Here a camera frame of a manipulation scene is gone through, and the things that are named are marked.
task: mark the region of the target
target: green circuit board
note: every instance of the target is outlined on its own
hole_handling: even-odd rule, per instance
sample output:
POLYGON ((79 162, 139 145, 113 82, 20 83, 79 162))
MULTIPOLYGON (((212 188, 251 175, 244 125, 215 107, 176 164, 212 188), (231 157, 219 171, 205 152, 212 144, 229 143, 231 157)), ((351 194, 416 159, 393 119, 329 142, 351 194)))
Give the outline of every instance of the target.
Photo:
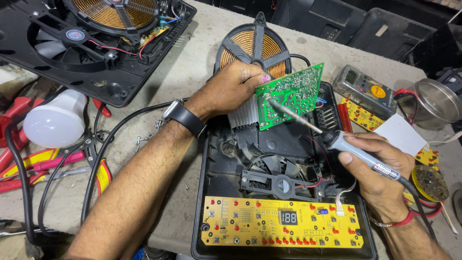
POLYGON ((291 119, 286 113, 277 111, 266 100, 268 96, 299 115, 313 111, 323 67, 324 63, 320 63, 255 88, 260 130, 291 119))

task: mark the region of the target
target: wristwatch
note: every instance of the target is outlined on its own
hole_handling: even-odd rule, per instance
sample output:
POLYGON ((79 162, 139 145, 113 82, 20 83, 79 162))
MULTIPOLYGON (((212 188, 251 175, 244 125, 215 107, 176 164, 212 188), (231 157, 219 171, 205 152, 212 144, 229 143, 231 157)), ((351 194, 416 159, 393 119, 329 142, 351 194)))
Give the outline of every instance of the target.
POLYGON ((173 119, 182 124, 188 129, 196 138, 203 133, 207 127, 197 116, 191 113, 188 109, 183 107, 184 101, 177 99, 167 108, 164 112, 162 119, 168 121, 173 119))

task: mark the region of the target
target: hand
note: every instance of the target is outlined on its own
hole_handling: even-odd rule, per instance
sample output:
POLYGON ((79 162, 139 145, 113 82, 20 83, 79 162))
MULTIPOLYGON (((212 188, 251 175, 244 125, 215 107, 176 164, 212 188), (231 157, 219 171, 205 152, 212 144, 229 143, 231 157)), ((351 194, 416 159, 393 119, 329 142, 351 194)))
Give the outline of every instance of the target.
POLYGON ((184 107, 205 122, 236 110, 250 99, 256 87, 270 80, 259 65, 233 61, 194 94, 184 107))
MULTIPOLYGON (((409 179, 414 169, 414 158, 401 152, 376 133, 345 133, 345 141, 370 152, 388 166, 409 179)), ((372 170, 363 160, 349 152, 341 152, 339 160, 360 183, 363 197, 377 211, 383 223, 404 220, 409 210, 402 199, 403 185, 372 170)))

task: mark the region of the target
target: concrete workbench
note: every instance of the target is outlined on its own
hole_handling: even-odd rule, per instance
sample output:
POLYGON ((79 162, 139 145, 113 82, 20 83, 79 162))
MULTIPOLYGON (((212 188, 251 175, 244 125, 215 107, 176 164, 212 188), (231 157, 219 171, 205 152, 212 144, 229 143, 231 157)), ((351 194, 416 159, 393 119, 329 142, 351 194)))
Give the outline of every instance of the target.
MULTIPOLYGON (((140 108, 191 96, 212 75, 217 49, 224 36, 234 27, 252 23, 254 20, 196 1, 188 0, 187 2, 198 10, 191 24, 129 106, 121 109, 109 107, 112 111, 112 117, 100 118, 100 129, 112 129, 120 120, 140 108)), ((290 53, 306 56, 311 64, 324 62, 322 75, 324 81, 332 83, 333 77, 346 64, 359 68, 395 90, 408 87, 426 77, 422 70, 396 61, 273 24, 268 24, 268 26, 282 37, 290 53)), ((298 59, 293 59, 292 63, 293 71, 299 71, 306 67, 306 64, 298 59)), ((337 102, 341 99, 339 95, 336 98, 337 102)), ((88 106, 88 112, 90 122, 92 122, 97 112, 93 104, 88 106)), ((105 155, 115 178, 119 170, 133 157, 136 148, 133 143, 136 137, 146 137, 148 131, 153 134, 157 132, 154 129, 154 119, 159 119, 162 113, 163 111, 159 110, 138 116, 116 134, 115 142, 109 145, 105 155)), ((355 124, 353 127, 355 131, 363 131, 355 124)), ((415 127, 415 129, 428 141, 443 140, 446 135, 454 133, 449 126, 440 131, 426 131, 419 127, 415 127)), ((22 154, 24 156, 26 153, 30 154, 41 149, 42 147, 31 144, 24 149, 22 154)), ((462 188, 460 175, 462 148, 456 141, 439 145, 436 149, 440 153, 440 169, 452 194, 456 189, 462 188)), ((194 141, 189 148, 185 160, 167 192, 158 220, 153 227, 153 233, 149 237, 149 246, 181 254, 190 254, 202 151, 203 140, 194 141)), ((85 164, 85 162, 79 162, 70 167, 79 167, 85 164)), ((45 226, 72 234, 78 231, 88 176, 89 173, 83 173, 53 182, 46 204, 45 226)), ((44 187, 45 183, 39 183, 33 191, 35 223, 38 204, 44 187)), ((24 220, 20 190, 0 194, 0 201, 0 219, 24 220)), ((462 231, 454 217, 450 203, 447 204, 447 209, 456 228, 462 231)), ((437 215, 432 220, 434 221, 433 228, 442 247, 454 259, 459 258, 457 256, 462 254, 462 249, 458 247, 457 239, 460 236, 451 232, 443 214, 437 215)), ((388 259, 382 236, 374 231, 374 237, 380 259, 388 259)))

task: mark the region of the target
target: blue wire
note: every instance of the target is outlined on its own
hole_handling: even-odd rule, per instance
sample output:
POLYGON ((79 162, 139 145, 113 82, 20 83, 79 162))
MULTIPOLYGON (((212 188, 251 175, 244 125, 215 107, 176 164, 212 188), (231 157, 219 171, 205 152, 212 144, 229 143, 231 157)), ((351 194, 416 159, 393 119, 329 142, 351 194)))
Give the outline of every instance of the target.
POLYGON ((176 18, 175 20, 171 20, 170 22, 167 22, 167 23, 165 23, 165 24, 169 24, 169 23, 171 23, 171 22, 178 21, 179 19, 181 19, 181 17, 178 17, 178 18, 176 18))

